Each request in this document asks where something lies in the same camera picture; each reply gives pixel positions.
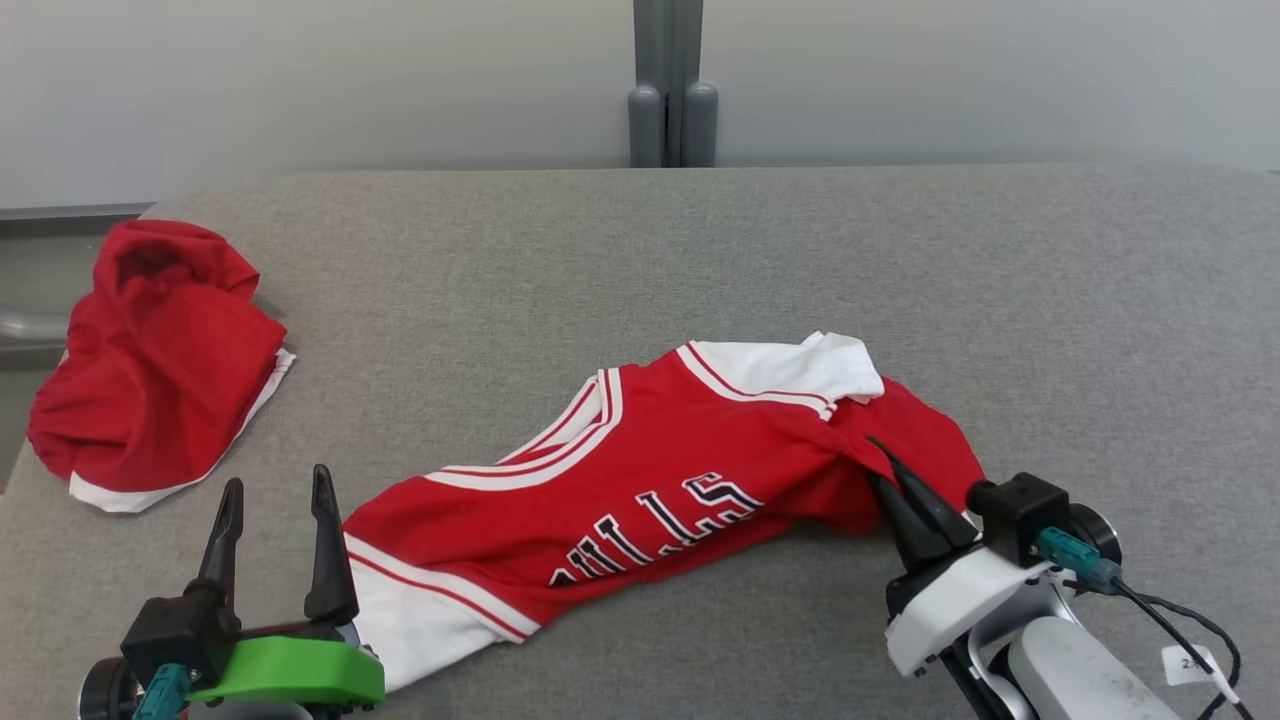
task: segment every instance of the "cable tag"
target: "cable tag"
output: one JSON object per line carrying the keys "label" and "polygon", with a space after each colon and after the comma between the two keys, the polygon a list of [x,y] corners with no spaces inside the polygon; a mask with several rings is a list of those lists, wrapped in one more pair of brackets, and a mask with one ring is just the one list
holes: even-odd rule
{"label": "cable tag", "polygon": [[[1213,666],[1213,670],[1216,670],[1219,675],[1222,675],[1222,669],[1217,666],[1217,661],[1213,660],[1213,655],[1204,646],[1193,644],[1192,647],[1194,647],[1196,652],[1201,653],[1201,656]],[[1160,651],[1160,655],[1165,660],[1165,680],[1167,680],[1170,685],[1213,682],[1213,678],[1206,675],[1204,670],[1196,664],[1196,660],[1193,660],[1190,655],[1187,655],[1183,646],[1175,644],[1166,647]]]}

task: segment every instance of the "teal cable connector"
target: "teal cable connector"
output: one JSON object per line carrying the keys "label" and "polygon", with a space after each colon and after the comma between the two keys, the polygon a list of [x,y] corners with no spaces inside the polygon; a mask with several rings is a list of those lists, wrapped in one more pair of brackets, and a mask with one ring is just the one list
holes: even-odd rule
{"label": "teal cable connector", "polygon": [[1039,555],[1055,565],[1074,570],[1082,582],[1100,593],[1116,594],[1111,580],[1124,577],[1120,565],[1102,557],[1098,548],[1057,528],[1044,528],[1041,532]]}
{"label": "teal cable connector", "polygon": [[173,720],[182,711],[182,705],[187,702],[187,693],[191,692],[191,679],[182,665],[166,662],[156,670],[151,684],[147,685],[147,694],[142,696],[142,705],[133,715],[134,720]]}

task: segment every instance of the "crumpled red cloth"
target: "crumpled red cloth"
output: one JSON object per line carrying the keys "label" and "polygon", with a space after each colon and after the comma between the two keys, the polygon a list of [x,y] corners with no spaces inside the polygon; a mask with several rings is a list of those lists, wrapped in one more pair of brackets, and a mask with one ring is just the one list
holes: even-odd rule
{"label": "crumpled red cloth", "polygon": [[205,228],[111,229],[27,428],[72,496],[137,512],[212,470],[293,360],[284,325],[250,302],[257,281]]}

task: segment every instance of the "gray fabric surface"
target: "gray fabric surface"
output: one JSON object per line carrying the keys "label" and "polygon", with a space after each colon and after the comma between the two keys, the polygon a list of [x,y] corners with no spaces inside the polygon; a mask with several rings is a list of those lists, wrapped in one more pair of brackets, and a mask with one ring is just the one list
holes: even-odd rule
{"label": "gray fabric surface", "polygon": [[[206,483],[137,518],[31,456],[0,501],[0,717],[70,716],[142,600],[196,570],[221,480],[247,483],[238,611],[297,618],[308,468],[351,511],[500,456],[598,366],[690,338],[868,342],[968,432],[1119,528],[1128,577],[1215,618],[1240,694],[1280,707],[1280,178],[1153,165],[303,176],[165,202],[262,272],[298,361]],[[884,536],[801,529],[577,610],[392,698],[381,717],[970,717],[883,648]],[[1162,688],[1170,644],[1089,597]],[[1226,655],[1210,637],[1194,637]]]}

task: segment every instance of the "white panel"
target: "white panel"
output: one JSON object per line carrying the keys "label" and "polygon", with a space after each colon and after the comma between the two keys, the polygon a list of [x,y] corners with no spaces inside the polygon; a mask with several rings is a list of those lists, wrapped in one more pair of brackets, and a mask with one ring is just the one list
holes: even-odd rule
{"label": "white panel", "polygon": [[705,0],[718,164],[1280,169],[1276,0]]}
{"label": "white panel", "polygon": [[625,167],[634,58],[623,1],[0,0],[0,208]]}

